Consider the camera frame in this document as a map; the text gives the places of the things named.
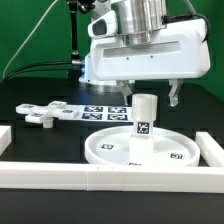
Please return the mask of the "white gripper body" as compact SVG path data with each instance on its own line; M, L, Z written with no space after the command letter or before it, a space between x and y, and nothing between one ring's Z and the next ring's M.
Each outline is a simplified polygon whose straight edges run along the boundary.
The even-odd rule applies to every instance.
M88 26L92 72L101 81L198 78L210 69L202 19L169 23L152 41L127 46L108 13Z

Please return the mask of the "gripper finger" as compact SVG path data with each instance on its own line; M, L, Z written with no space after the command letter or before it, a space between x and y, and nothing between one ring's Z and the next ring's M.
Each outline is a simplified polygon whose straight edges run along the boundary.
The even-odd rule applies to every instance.
M171 87L169 92L169 103L171 107L175 107L178 105L178 94L183 85L182 79L171 79L169 81L169 85Z
M127 80L118 80L117 85L121 91L121 94L123 95L124 98L124 103L126 105L131 104L131 97L132 97L132 91L129 86L129 82Z

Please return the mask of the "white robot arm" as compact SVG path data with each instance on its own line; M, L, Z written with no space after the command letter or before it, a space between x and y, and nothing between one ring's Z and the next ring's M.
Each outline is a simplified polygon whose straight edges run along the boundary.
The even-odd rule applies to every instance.
M195 11L169 15L166 0L98 0L80 81L98 91L119 89L128 101L135 81L167 79L176 106L183 81L210 68L209 31Z

